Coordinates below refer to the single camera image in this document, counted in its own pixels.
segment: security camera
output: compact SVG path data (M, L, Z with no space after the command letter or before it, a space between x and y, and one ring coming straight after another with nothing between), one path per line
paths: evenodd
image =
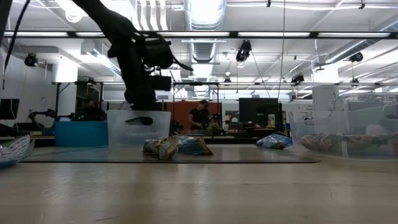
M236 61L237 62L244 62L250 56L251 51L251 44L250 40L243 40L243 43L236 54Z
M36 67L39 64L35 53L29 53L25 58L25 65L28 67Z
M296 85L298 85L299 83L302 83L302 82L304 82L303 74L299 73L299 74L296 74L296 75L294 75L292 77L291 83L294 83L294 86L296 86Z
M363 54L358 52L349 58L350 62L361 62L363 60Z

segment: ventilation duct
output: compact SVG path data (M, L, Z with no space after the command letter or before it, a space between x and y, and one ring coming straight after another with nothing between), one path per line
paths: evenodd
M188 30L220 30L224 23L226 0L184 0ZM191 43L193 76L209 77L214 62L217 43Z

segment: gray mat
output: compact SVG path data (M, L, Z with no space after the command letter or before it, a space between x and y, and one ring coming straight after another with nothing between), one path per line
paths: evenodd
M213 156L178 154L162 161L143 154L141 148L36 148L23 162L130 162L130 163L315 163L317 159L295 156L288 151L263 150L252 146L210 146Z

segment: white pillar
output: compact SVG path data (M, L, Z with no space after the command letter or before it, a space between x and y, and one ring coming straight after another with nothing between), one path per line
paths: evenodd
M77 81L78 65L69 59L62 60L53 65L53 82L75 82ZM76 85L69 85L59 94L58 115L75 113L76 107Z
M323 67L324 70L313 73L313 82L316 83L338 83L338 67L336 64ZM312 90L313 109L316 118L325 118L331 115L336 99L339 97L338 86L315 86ZM340 131L339 125L344 123L344 118L336 118L335 123L327 124L324 120L316 120L315 133L336 134Z
M323 67L324 70L313 73L313 82L338 83L338 67L336 64ZM331 111L339 97L338 86L315 86L312 90L313 108L315 112Z

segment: computer monitor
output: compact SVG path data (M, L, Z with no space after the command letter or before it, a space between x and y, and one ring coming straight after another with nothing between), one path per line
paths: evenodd
M275 123L279 121L279 104L277 98L240 98L239 120L251 121L253 124L267 126L268 115L275 115Z
M19 99L1 99L0 101L0 119L17 118Z

